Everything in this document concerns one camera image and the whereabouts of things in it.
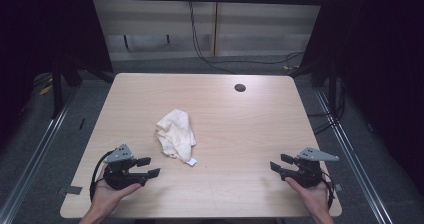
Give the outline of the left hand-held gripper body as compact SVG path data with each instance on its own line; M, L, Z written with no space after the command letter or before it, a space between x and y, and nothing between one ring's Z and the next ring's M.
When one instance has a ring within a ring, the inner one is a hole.
M134 183L144 186L149 179L148 173L129 172L136 166L136 160L128 145L121 144L103 159L106 164L103 179L115 190L122 190Z

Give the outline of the metal floor rail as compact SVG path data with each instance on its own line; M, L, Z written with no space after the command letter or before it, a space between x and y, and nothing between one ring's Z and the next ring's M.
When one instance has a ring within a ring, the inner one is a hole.
M327 120L329 121L332 132L336 136L338 143L345 157L347 158L349 166L351 167L352 172L354 173L355 178L358 181L358 184L377 222L379 224L395 224L388 212L388 209L386 208L386 205L384 204L382 198L380 197L375 186L366 173L362 163L360 162L359 157L356 154L356 151L353 148L346 132L344 131L342 124L333 114L330 113L330 104L325 93L322 90L317 90L316 96L322 109L326 112Z
M0 224L12 224L59 132L78 87L62 93L55 113L54 94L35 95L24 108L23 122L0 156Z

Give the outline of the person's left hand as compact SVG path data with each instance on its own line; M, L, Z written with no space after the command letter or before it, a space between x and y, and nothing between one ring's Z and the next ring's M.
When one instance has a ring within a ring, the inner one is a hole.
M111 214L119 202L126 196L131 195L141 188L139 183L131 184L122 189L115 190L110 187L103 179L104 168L102 168L99 177L95 181L95 193L90 206L90 211L100 216Z

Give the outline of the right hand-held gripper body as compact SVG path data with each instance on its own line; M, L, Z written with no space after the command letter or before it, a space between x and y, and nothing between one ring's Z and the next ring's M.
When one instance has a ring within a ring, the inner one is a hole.
M339 160L336 155L331 155L312 147L305 148L293 158L293 165L297 166L298 170L281 168L281 179L285 180L286 177L293 178L304 188L314 187L322 181L321 161Z

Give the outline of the black curtain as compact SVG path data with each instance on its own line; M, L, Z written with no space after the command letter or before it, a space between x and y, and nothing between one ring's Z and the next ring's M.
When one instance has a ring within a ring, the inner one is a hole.
M336 73L424 194L424 0L325 0L298 73Z
M93 0L0 0L0 147L14 132L34 79L113 70Z

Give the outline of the white cloth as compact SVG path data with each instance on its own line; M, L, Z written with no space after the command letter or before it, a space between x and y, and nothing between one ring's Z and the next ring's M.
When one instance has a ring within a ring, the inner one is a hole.
M189 166L197 163L197 160L192 157L192 147L197 142L190 126L189 115L185 111L172 110L158 121L156 131L163 154L178 158Z

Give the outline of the person's right hand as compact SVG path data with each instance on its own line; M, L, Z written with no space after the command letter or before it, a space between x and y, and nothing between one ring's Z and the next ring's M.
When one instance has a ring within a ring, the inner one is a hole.
M323 182L310 188L302 187L295 179L290 177L286 177L285 182L300 195L306 210L313 217L319 217L329 213L327 187Z

